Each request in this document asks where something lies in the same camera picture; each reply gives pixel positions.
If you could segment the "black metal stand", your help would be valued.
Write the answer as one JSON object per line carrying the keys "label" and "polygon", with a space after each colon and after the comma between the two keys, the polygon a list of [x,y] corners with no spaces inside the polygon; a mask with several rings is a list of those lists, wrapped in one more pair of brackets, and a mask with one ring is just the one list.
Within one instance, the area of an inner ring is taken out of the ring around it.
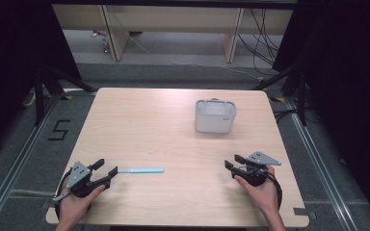
{"label": "black metal stand", "polygon": [[60,84],[60,80],[66,80],[72,85],[87,91],[97,92],[97,89],[84,83],[80,78],[73,77],[66,72],[50,65],[42,65],[36,72],[34,78],[35,102],[36,102],[36,122],[39,125],[45,116],[43,103],[43,89],[47,89],[51,95],[61,96],[65,93]]}
{"label": "black metal stand", "polygon": [[292,96],[294,93],[298,96],[298,117],[302,126],[306,126],[305,122],[305,77],[303,72],[303,64],[294,62],[291,66],[282,70],[276,76],[267,81],[260,83],[251,90],[264,90],[272,84],[285,79],[281,93],[284,96]]}

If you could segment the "black curtain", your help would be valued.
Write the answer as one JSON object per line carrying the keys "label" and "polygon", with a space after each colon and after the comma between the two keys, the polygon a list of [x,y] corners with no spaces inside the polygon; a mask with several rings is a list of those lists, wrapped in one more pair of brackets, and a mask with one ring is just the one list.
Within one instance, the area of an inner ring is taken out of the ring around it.
{"label": "black curtain", "polygon": [[50,0],[0,0],[0,138],[46,66],[80,73]]}
{"label": "black curtain", "polygon": [[298,0],[274,69],[291,65],[315,25],[327,32],[306,57],[310,95],[370,204],[370,0]]}

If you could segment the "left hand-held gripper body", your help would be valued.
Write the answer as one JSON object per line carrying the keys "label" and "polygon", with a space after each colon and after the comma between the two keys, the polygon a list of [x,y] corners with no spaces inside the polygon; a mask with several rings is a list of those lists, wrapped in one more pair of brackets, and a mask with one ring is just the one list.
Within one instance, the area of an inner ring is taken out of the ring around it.
{"label": "left hand-held gripper body", "polygon": [[105,190],[110,188],[110,177],[108,175],[92,181],[92,172],[93,170],[89,170],[88,167],[84,166],[81,162],[75,162],[66,173],[66,177],[68,178],[66,188],[68,192],[60,192],[58,195],[54,196],[53,201],[60,202],[70,193],[78,197],[85,197],[101,185],[105,187]]}

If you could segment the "person's right hand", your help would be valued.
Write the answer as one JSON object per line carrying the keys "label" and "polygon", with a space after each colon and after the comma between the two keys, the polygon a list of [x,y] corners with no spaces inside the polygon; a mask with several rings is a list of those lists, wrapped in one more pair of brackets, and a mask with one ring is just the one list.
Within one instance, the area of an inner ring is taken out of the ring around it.
{"label": "person's right hand", "polygon": [[267,179],[262,185],[254,187],[244,178],[236,175],[236,182],[247,191],[252,202],[265,215],[278,212],[278,193],[275,184]]}

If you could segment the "light blue toothbrush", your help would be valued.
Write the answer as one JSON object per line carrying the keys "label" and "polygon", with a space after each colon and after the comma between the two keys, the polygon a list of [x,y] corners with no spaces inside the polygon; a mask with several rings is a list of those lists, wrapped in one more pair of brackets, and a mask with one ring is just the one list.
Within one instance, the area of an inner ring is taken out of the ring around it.
{"label": "light blue toothbrush", "polygon": [[165,170],[160,167],[151,167],[151,168],[128,168],[128,169],[119,169],[118,173],[130,173],[130,174],[141,174],[141,173],[163,173]]}

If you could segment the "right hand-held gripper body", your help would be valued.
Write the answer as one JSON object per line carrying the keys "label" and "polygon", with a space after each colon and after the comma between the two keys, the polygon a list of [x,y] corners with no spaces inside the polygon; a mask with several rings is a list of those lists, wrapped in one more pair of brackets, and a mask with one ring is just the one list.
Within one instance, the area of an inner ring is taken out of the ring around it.
{"label": "right hand-held gripper body", "polygon": [[267,179],[270,179],[277,187],[279,186],[278,180],[273,173],[269,172],[268,166],[280,166],[280,161],[261,151],[255,151],[244,158],[246,162],[236,167],[236,175],[241,176],[254,187],[262,185]]}

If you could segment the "small colourful floor item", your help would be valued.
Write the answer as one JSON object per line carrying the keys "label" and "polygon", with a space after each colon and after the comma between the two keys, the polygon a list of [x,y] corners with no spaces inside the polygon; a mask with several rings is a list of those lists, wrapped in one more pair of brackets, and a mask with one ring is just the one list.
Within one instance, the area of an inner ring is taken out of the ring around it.
{"label": "small colourful floor item", "polygon": [[109,44],[108,44],[106,32],[104,32],[104,31],[92,31],[91,37],[92,38],[100,37],[101,42],[102,42],[103,52],[105,54],[109,53]]}

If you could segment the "white toothbrush holder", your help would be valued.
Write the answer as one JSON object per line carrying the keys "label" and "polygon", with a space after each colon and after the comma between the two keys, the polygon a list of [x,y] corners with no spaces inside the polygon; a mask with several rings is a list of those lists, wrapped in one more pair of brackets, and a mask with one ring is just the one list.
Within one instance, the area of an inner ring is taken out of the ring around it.
{"label": "white toothbrush holder", "polygon": [[195,130],[201,133],[227,134],[237,115],[231,101],[198,100],[195,104]]}

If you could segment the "aluminium floor rail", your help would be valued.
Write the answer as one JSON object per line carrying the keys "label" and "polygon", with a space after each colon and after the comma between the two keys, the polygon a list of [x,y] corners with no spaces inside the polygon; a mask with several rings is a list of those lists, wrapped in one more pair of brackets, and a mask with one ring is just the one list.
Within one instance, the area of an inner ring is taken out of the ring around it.
{"label": "aluminium floor rail", "polygon": [[24,169],[26,163],[28,162],[33,149],[35,148],[38,140],[46,126],[48,118],[51,116],[54,107],[60,100],[60,95],[51,96],[47,101],[47,104],[43,108],[43,116],[40,122],[35,125],[28,136],[25,144],[22,146],[19,154],[17,155],[14,163],[12,164],[10,170],[8,171],[3,183],[0,186],[0,213],[9,198],[10,192],[17,182],[22,170]]}
{"label": "aluminium floor rail", "polygon": [[330,204],[335,211],[339,222],[344,231],[359,231],[355,223],[354,217],[347,206],[342,194],[339,192],[328,168],[322,159],[320,152],[310,136],[307,127],[299,118],[299,113],[292,114],[292,120],[298,130],[298,133],[304,143],[305,149],[309,158],[314,165],[318,177],[324,187],[324,190],[329,198]]}

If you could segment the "black overhead frame bar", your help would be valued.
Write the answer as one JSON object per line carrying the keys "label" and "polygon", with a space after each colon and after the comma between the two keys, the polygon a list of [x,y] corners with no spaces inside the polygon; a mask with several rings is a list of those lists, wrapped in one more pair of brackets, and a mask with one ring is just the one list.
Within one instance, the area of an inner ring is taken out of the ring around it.
{"label": "black overhead frame bar", "polygon": [[52,4],[293,9],[299,0],[49,0]]}

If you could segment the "beige wooden office desk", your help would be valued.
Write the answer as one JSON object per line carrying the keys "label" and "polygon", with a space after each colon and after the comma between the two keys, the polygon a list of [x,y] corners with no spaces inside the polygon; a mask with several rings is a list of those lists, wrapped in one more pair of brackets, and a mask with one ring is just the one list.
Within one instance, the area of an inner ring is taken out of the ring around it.
{"label": "beige wooden office desk", "polygon": [[64,30],[103,31],[112,59],[121,59],[131,32],[220,34],[225,60],[231,63],[239,34],[283,35],[290,10],[106,5],[52,6]]}

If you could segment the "person's left hand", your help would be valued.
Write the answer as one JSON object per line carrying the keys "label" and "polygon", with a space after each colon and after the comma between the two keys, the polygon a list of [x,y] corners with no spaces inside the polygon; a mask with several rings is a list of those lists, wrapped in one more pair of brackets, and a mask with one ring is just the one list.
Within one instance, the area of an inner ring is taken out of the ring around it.
{"label": "person's left hand", "polygon": [[103,185],[95,188],[85,197],[78,197],[70,193],[60,203],[60,223],[77,223],[87,213],[92,202],[104,191]]}

